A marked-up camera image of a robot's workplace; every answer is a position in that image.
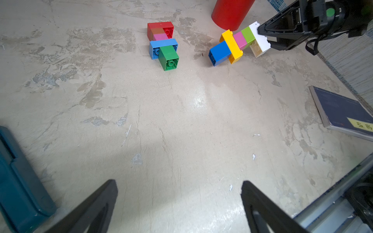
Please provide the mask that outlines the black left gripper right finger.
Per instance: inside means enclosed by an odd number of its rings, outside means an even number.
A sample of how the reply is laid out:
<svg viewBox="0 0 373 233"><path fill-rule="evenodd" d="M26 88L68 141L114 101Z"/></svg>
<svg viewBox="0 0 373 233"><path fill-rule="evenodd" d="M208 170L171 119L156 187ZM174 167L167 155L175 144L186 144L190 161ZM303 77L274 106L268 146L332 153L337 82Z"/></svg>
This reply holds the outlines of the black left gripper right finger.
<svg viewBox="0 0 373 233"><path fill-rule="evenodd" d="M252 233L307 232L250 181L243 182L241 199Z"/></svg>

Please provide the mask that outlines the dark blue lego brick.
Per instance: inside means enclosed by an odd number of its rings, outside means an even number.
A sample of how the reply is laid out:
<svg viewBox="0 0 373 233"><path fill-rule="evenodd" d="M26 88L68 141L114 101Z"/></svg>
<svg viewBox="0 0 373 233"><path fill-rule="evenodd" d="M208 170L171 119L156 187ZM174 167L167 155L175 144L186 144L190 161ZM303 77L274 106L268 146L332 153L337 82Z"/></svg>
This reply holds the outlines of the dark blue lego brick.
<svg viewBox="0 0 373 233"><path fill-rule="evenodd" d="M209 50L209 58L215 67L229 58L231 51L225 41L219 43Z"/></svg>

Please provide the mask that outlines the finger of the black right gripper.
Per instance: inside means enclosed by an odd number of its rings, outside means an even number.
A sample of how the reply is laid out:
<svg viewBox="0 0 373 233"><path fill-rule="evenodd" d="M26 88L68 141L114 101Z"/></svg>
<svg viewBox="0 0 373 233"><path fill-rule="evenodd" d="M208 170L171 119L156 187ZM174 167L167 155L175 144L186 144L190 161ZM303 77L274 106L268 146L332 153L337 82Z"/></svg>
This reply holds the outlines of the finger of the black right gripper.
<svg viewBox="0 0 373 233"><path fill-rule="evenodd" d="M262 36L295 35L303 32L303 4L295 1L257 29Z"/></svg>
<svg viewBox="0 0 373 233"><path fill-rule="evenodd" d="M301 34L301 33L276 33L270 34L270 37L276 38L276 41L269 41L271 47L275 50L291 50L306 39L310 37L310 33L308 34Z"/></svg>

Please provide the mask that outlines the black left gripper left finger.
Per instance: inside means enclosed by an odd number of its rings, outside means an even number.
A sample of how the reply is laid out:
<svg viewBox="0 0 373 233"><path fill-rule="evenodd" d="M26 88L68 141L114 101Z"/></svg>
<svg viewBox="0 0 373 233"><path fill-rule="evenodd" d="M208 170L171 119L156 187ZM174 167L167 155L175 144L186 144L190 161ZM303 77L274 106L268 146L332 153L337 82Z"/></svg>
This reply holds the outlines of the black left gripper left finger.
<svg viewBox="0 0 373 233"><path fill-rule="evenodd" d="M113 215L118 188L107 180L73 211L56 223L48 233L106 233Z"/></svg>

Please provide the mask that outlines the dark blue notebook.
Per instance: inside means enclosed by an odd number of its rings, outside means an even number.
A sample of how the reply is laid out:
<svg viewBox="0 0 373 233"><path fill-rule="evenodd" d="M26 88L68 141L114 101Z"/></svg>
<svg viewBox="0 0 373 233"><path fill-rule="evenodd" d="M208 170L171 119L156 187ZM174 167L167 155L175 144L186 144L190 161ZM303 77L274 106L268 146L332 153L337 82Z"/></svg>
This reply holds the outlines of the dark blue notebook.
<svg viewBox="0 0 373 233"><path fill-rule="evenodd" d="M373 140L373 117L356 100L310 86L323 126L365 140Z"/></svg>

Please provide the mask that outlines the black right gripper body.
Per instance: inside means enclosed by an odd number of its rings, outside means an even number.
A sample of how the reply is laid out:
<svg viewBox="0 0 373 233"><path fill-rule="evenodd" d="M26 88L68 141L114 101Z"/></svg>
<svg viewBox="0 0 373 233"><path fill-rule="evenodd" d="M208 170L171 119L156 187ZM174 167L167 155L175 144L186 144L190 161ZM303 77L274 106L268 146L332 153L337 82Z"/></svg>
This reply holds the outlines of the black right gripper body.
<svg viewBox="0 0 373 233"><path fill-rule="evenodd" d="M328 4L326 1L294 1L295 39L293 44L300 44L307 39L326 40L329 30Z"/></svg>

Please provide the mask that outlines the pink lego brick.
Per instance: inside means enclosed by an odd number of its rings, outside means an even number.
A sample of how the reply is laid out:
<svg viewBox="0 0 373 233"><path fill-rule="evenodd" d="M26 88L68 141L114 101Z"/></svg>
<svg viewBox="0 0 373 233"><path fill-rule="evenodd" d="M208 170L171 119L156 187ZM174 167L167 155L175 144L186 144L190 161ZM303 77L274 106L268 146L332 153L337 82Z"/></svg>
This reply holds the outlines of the pink lego brick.
<svg viewBox="0 0 373 233"><path fill-rule="evenodd" d="M244 50L247 46L247 41L244 37L244 35L242 34L242 32L238 32L236 34L233 35L238 47L240 50Z"/></svg>

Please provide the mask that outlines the white lego brick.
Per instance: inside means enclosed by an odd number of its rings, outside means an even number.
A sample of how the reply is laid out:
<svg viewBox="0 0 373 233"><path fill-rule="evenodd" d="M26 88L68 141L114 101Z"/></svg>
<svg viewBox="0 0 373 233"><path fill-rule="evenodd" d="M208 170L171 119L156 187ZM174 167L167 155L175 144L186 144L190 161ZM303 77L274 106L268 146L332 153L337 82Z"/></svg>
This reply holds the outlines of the white lego brick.
<svg viewBox="0 0 373 233"><path fill-rule="evenodd" d="M271 44L268 42L267 37L258 34L257 29L259 26L260 24L257 21L249 26L254 35L254 41L250 45L250 49L252 50L255 58L260 57L271 48Z"/></svg>

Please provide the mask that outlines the orange lego brick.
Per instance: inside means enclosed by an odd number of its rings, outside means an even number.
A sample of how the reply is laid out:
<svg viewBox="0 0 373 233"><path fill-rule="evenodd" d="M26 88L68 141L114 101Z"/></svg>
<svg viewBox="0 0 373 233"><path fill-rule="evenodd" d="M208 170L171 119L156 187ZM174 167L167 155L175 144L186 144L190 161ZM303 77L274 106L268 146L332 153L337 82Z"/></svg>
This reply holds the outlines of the orange lego brick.
<svg viewBox="0 0 373 233"><path fill-rule="evenodd" d="M151 29L151 33L152 33L153 35L164 34L165 31L163 30L163 28L152 28L152 29Z"/></svg>

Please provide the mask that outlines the red lego brick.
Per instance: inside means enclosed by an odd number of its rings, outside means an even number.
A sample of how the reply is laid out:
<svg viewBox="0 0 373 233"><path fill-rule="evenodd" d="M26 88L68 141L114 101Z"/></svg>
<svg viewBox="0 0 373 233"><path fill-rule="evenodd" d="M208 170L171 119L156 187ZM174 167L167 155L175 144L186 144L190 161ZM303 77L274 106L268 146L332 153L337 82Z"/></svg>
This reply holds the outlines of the red lego brick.
<svg viewBox="0 0 373 233"><path fill-rule="evenodd" d="M147 37L150 41L153 41L153 34L151 33L152 28L163 28L165 34L169 39L173 38L174 25L171 22L153 22L147 24Z"/></svg>

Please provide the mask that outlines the light blue lego brick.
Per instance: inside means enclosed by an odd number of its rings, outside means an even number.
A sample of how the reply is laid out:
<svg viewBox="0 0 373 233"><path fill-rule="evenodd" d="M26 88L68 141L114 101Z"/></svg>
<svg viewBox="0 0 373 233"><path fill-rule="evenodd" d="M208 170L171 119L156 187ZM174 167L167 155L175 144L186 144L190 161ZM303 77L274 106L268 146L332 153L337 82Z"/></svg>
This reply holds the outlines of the light blue lego brick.
<svg viewBox="0 0 373 233"><path fill-rule="evenodd" d="M174 50L177 51L178 43L175 39L164 39L164 40L156 40L156 41L150 41L149 44L149 54L150 57L155 60L159 57L159 50L161 47L165 46L173 46Z"/></svg>

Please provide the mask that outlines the magenta lego brick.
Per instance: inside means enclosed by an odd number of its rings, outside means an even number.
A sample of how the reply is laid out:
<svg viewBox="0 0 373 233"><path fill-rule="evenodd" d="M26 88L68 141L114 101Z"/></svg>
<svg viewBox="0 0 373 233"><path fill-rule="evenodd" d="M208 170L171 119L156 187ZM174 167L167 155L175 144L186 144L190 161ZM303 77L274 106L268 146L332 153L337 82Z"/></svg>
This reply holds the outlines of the magenta lego brick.
<svg viewBox="0 0 373 233"><path fill-rule="evenodd" d="M167 40L169 39L168 36L163 33L163 34L154 34L153 35L153 41L160 41L160 40Z"/></svg>

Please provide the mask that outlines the lime green lego brick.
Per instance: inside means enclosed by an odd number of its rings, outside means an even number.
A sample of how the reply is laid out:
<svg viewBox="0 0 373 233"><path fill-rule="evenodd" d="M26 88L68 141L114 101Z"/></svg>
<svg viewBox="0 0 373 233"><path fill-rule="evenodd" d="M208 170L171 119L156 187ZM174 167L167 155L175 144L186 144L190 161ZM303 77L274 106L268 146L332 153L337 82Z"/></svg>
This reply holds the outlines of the lime green lego brick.
<svg viewBox="0 0 373 233"><path fill-rule="evenodd" d="M246 40L246 46L242 48L242 50L246 49L249 47L254 41L255 41L255 36L251 30L251 28L248 26L245 29L241 30L241 33Z"/></svg>

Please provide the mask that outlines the yellow lego brick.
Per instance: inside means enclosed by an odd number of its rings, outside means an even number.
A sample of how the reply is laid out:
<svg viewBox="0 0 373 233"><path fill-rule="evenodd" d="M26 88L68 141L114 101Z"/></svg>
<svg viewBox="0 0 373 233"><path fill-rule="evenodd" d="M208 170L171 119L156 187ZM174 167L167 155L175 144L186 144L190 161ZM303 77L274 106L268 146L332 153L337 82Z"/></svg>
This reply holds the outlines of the yellow lego brick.
<svg viewBox="0 0 373 233"><path fill-rule="evenodd" d="M239 48L236 40L233 37L233 32L230 30L225 31L220 36L220 42L225 41L228 45L231 55L229 56L229 61L231 64L236 63L243 56L243 51Z"/></svg>

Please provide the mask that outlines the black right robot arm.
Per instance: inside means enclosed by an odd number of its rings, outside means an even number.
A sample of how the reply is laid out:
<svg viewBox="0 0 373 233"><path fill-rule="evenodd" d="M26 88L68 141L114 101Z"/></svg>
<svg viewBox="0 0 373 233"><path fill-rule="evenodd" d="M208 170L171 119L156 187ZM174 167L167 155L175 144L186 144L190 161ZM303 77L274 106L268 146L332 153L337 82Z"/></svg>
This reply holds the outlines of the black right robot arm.
<svg viewBox="0 0 373 233"><path fill-rule="evenodd" d="M306 42L306 50L317 55L320 41L342 34L360 37L372 19L372 1L295 1L257 31L259 35L276 38L270 42L276 50L291 50Z"/></svg>

